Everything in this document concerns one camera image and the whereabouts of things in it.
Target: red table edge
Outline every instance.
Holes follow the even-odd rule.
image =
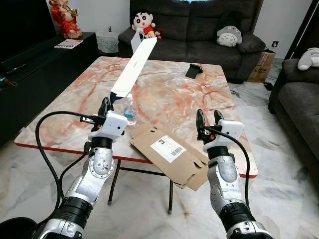
[[[26,147],[26,148],[37,148],[39,147],[37,145],[31,145],[31,144],[24,144],[24,143],[18,143],[14,141],[14,143],[18,146],[21,147]],[[82,154],[82,151],[76,151],[76,150],[70,150],[70,149],[63,149],[63,148],[50,148],[50,147],[43,147],[45,150],[50,150],[50,151],[56,151],[56,152],[64,152],[64,153],[74,153],[74,154]],[[138,163],[148,163],[148,164],[153,164],[151,161],[148,159],[137,159],[137,158],[127,158],[127,157],[120,157],[120,156],[115,156],[113,155],[114,159],[117,160],[124,160],[124,161],[131,161],[131,162],[138,162]],[[258,174],[256,175],[249,175],[249,178],[256,178]],[[241,178],[245,178],[246,174],[240,173]]]

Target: marble table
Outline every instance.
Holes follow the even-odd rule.
[[[71,85],[69,85],[43,112],[41,112],[15,139],[19,146],[37,148],[35,127],[39,119],[53,111],[73,111],[94,114],[101,101],[114,85],[129,59],[99,57]],[[221,66],[201,64],[203,73],[196,79],[185,76],[189,63],[148,60],[136,84],[133,97],[138,103],[138,122],[128,126],[125,135],[113,144],[115,159],[151,163],[129,143],[130,130],[145,123],[161,123],[177,136],[202,152],[202,141],[197,141],[196,112],[201,108],[207,124],[214,123],[214,110],[220,110],[225,119],[240,120]],[[114,105],[123,113],[123,106]],[[70,115],[47,118],[40,128],[44,149],[82,153],[92,125],[79,122]],[[239,141],[250,158],[250,178],[258,174],[249,142],[245,134]],[[236,165],[242,177],[246,175],[246,161],[239,147],[233,145]]]

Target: book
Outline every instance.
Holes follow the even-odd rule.
[[[73,49],[79,45],[83,40],[66,39],[65,41],[57,44],[54,48]]]

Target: wall outlet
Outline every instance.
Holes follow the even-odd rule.
[[[273,41],[273,44],[271,45],[271,47],[277,47],[278,46],[278,41]]]

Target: water bottle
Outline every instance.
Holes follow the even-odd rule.
[[[124,101],[124,116],[128,119],[128,125],[135,125],[137,121],[136,103],[132,95],[127,96]]]

